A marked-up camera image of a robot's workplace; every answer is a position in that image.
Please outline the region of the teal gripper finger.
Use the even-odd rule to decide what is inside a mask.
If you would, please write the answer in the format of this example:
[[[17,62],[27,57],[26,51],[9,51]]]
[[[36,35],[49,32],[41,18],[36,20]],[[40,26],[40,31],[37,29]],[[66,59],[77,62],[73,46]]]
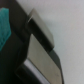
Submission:
[[[0,51],[4,47],[6,41],[11,35],[9,23],[9,10],[7,8],[0,9]]]

